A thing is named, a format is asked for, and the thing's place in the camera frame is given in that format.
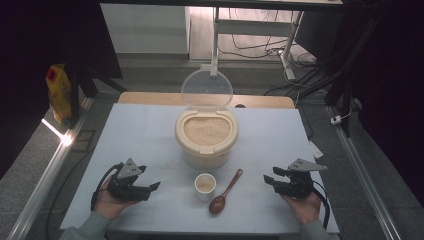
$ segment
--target floor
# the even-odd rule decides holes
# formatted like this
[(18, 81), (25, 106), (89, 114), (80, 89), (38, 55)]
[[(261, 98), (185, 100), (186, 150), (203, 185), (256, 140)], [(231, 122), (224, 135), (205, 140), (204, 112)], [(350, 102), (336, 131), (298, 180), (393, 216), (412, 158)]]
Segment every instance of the floor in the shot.
[[(190, 36), (191, 60), (206, 60), (211, 58), (214, 14), (215, 11), (213, 8), (190, 7), (192, 33)], [(219, 10), (220, 19), (266, 22), (292, 22), (297, 14), (297, 12), (281, 10), (277, 11), (236, 8), (220, 8)], [(287, 38), (285, 37), (275, 36), (220, 34), (218, 36), (219, 60), (254, 60), (265, 62), (279, 61), (275, 50), (284, 48), (286, 45), (286, 39)], [(294, 45), (291, 52), (297, 55), (306, 53), (306, 51), (304, 51), (298, 45)], [(308, 57), (311, 56), (303, 55), (302, 59), (304, 60)]]
[[(202, 64), (207, 57), (189, 60), (181, 56), (128, 56), (118, 55), (124, 78), (119, 84), (131, 91), (179, 92), (181, 84)], [(330, 123), (329, 111), (338, 111), (337, 106), (328, 108), (323, 98), (327, 89), (297, 99), (299, 86), (284, 79), (281, 63), (241, 59), (223, 61), (219, 71), (231, 81), (235, 94), (291, 96), (299, 110), (308, 138), (324, 153), (317, 163), (329, 167), (321, 174), (332, 211), (339, 225), (341, 236), (349, 239), (389, 239), (380, 224), (377, 211), (370, 204), (360, 178), (339, 137), (339, 129)], [(296, 68), (301, 78), (310, 69)], [(317, 74), (311, 81), (319, 81)], [(77, 141), (66, 157), (64, 165), (51, 185), (49, 194), (42, 202), (37, 216), (29, 227), (27, 239), (56, 239), (61, 234), (61, 220), (84, 174), (92, 150), (101, 136), (110, 109), (119, 98), (119, 93), (101, 81), (95, 81), (99, 89), (90, 109), (83, 111), (87, 118)], [(396, 169), (364, 131), (358, 121), (360, 107), (353, 106), (349, 116), (351, 138), (376, 187), (378, 196), (394, 220), (399, 239), (419, 240), (424, 236), (424, 210), (408, 189)], [(54, 124), (49, 110), (45, 118)], [(66, 127), (55, 125), (59, 131)], [(15, 164), (0, 181), (0, 239), (6, 239), (17, 221), (38, 179), (55, 154), (59, 140), (46, 126), (40, 124), (27, 143)], [(134, 235), (109, 233), (110, 239), (182, 239), (183, 236)], [(235, 236), (220, 236), (219, 239), (241, 239)], [(273, 236), (253, 236), (248, 239), (278, 239)], [(284, 236), (283, 239), (301, 239), (299, 235)]]

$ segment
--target human hand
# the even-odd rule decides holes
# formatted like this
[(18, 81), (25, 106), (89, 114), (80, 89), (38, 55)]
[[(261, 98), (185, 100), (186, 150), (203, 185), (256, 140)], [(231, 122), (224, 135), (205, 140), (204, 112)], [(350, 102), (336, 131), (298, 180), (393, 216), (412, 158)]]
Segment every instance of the human hand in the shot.
[(94, 211), (113, 221), (125, 208), (137, 204), (138, 201), (122, 201), (114, 198), (107, 190), (110, 178), (109, 176), (100, 187)]
[(287, 195), (280, 194), (292, 208), (297, 221), (301, 224), (313, 222), (319, 218), (321, 199), (315, 194), (309, 194), (305, 199), (295, 199)]

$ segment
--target plastic lid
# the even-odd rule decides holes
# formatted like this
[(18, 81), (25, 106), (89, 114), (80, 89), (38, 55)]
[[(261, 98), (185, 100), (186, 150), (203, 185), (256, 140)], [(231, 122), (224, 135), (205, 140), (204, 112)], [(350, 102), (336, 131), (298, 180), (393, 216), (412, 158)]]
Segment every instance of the plastic lid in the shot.
[(187, 106), (227, 106), (231, 102), (233, 87), (228, 78), (220, 72), (216, 77), (210, 74), (210, 70), (201, 69), (186, 78), (181, 97)]

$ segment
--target aluminum rail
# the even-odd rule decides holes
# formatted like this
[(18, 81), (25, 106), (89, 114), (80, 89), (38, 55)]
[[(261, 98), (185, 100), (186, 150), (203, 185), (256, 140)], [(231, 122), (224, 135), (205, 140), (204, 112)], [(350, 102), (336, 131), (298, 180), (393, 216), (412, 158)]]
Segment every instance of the aluminum rail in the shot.
[[(85, 98), (81, 103), (81, 109), (85, 110), (83, 114), (81, 114), (78, 122), (75, 124), (73, 130), (68, 130), (66, 133), (70, 134), (74, 139), (81, 130), (85, 119), (87, 118), (87, 111), (90, 109), (91, 104), (93, 103), (92, 98)], [(29, 230), (31, 229), (32, 224), (34, 223), (35, 218), (44, 203), (44, 200), (49, 193), (51, 186), (53, 185), (54, 180), (57, 177), (62, 165), (68, 155), (72, 144), (66, 146), (63, 143), (59, 144), (59, 147), (56, 149), (56, 152), (53, 154), (52, 159), (49, 162), (46, 170), (44, 170), (43, 175), (38, 181), (37, 186), (32, 192), (28, 202), (26, 203), (24, 209), (19, 215), (18, 220), (15, 222), (12, 230), (9, 233), (7, 239), (25, 239)]]
[[(333, 117), (331, 110), (327, 107), (327, 111)], [(337, 135), (340, 138), (340, 141), (343, 144), (344, 149), (349, 157), (349, 160), (355, 170), (356, 176), (359, 179), (359, 182), (364, 189), (365, 195), (368, 198), (368, 202), (371, 207), (374, 209), (376, 217), (381, 225), (381, 228), (386, 235), (387, 239), (390, 240), (400, 240), (402, 239), (399, 231), (397, 230), (396, 224), (393, 221), (393, 218), (390, 215), (384, 201), (380, 197), (374, 182), (372, 181), (367, 168), (365, 167), (358, 151), (356, 150), (355, 144), (351, 138), (348, 138), (343, 129), (336, 125)]]

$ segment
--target robotic hand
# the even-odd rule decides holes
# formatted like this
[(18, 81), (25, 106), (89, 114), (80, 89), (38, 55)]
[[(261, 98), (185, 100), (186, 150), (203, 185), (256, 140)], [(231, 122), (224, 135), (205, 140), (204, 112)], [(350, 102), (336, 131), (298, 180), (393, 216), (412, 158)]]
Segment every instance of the robotic hand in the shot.
[(100, 191), (102, 183), (114, 169), (117, 171), (112, 175), (107, 190), (118, 200), (147, 201), (150, 197), (150, 193), (159, 187), (160, 182), (154, 183), (149, 187), (134, 186), (134, 182), (137, 180), (138, 176), (146, 170), (146, 166), (137, 167), (134, 161), (129, 158), (125, 164), (121, 162), (111, 167), (103, 176), (91, 198), (91, 210), (94, 209), (94, 205), (97, 201), (97, 194)]
[(323, 226), (327, 228), (328, 220), (330, 217), (330, 206), (327, 197), (324, 197), (318, 190), (314, 188), (314, 181), (311, 178), (311, 171), (323, 171), (327, 167), (315, 163), (308, 162), (303, 159), (297, 159), (288, 166), (287, 170), (279, 167), (273, 167), (273, 172), (276, 175), (290, 179), (290, 182), (280, 182), (274, 178), (264, 175), (265, 183), (274, 187), (276, 193), (290, 196), (297, 199), (304, 199), (309, 194), (314, 192), (322, 201), (325, 207), (325, 216)]

